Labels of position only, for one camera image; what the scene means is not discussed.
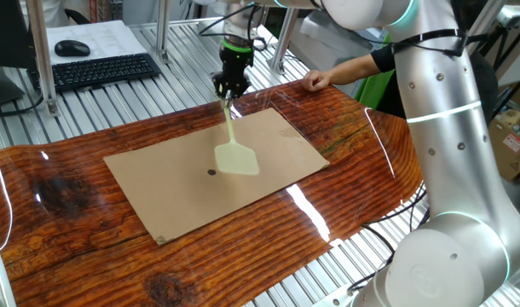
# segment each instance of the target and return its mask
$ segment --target spatula head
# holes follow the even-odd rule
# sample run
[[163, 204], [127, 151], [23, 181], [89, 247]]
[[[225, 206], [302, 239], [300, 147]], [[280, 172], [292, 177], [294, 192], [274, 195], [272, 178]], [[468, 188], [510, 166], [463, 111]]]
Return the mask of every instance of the spatula head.
[[236, 142], [215, 147], [217, 169], [221, 172], [238, 175], [258, 175], [257, 156], [254, 150]]

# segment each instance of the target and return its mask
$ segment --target white spatula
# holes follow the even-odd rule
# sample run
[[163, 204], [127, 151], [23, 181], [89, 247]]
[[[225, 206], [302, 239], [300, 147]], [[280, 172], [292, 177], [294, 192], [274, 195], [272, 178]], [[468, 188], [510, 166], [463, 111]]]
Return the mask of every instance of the white spatula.
[[232, 118], [229, 115], [229, 108], [226, 101], [222, 102], [222, 109], [228, 124], [229, 143], [215, 147], [215, 159], [217, 169], [221, 172], [239, 175], [258, 175], [257, 156], [254, 150], [245, 147], [235, 141], [234, 127]]

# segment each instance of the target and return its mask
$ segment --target monitor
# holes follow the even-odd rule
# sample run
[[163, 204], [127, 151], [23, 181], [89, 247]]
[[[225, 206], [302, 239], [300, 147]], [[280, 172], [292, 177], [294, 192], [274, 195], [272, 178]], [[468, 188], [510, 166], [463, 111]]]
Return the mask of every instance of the monitor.
[[[36, 68], [32, 35], [19, 0], [0, 0], [0, 67]], [[23, 95], [0, 68], [0, 104]]]

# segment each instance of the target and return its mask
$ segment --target human hand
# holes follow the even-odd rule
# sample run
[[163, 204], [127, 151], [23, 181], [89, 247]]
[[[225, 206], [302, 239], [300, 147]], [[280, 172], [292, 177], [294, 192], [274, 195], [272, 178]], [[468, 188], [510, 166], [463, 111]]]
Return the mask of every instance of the human hand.
[[308, 91], [317, 91], [326, 88], [330, 84], [330, 74], [312, 70], [302, 79], [302, 86]]

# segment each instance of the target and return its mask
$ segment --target cardboard sheet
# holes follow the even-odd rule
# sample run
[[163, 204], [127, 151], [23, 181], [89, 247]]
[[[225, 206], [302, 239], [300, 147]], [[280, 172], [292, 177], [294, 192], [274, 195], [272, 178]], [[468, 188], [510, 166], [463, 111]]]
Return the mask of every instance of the cardboard sheet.
[[237, 142], [252, 148], [260, 175], [216, 170], [225, 123], [105, 158], [150, 235], [164, 244], [272, 194], [328, 165], [275, 110], [234, 120]]

